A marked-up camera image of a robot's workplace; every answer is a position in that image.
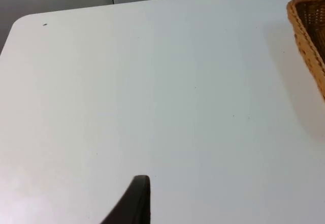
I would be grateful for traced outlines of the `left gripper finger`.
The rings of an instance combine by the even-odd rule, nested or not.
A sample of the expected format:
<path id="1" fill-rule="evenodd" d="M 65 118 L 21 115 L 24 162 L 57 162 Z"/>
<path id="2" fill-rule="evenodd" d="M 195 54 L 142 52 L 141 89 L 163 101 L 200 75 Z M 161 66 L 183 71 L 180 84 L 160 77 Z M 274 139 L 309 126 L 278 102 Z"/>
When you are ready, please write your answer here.
<path id="1" fill-rule="evenodd" d="M 150 178 L 137 175 L 101 224 L 150 224 Z"/>

